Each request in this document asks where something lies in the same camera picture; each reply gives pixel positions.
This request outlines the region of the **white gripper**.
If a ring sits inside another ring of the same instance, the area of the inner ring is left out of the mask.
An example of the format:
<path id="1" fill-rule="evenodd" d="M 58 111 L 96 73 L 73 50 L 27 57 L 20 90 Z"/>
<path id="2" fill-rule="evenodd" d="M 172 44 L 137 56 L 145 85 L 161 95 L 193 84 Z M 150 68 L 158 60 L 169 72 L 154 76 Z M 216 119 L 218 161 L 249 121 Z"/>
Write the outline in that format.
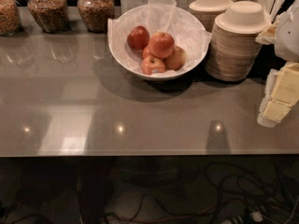
<path id="1" fill-rule="evenodd" d="M 257 43 L 275 43 L 280 17 L 281 15 L 277 15 L 274 22 L 257 35 Z M 299 63 L 286 62 L 279 70 L 271 69 L 267 76 L 257 122 L 264 127 L 273 128 L 287 117 L 298 102 Z"/>

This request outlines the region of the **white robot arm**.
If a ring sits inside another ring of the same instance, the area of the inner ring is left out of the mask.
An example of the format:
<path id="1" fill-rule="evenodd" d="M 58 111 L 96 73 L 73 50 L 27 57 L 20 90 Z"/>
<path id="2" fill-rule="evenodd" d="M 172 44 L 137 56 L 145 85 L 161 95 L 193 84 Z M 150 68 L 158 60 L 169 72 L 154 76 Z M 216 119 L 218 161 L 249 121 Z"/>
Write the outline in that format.
<path id="1" fill-rule="evenodd" d="M 260 125 L 273 128 L 299 102 L 299 0 L 280 14 L 258 40 L 272 42 L 276 56 L 286 61 L 279 70 L 270 70 L 257 117 Z"/>

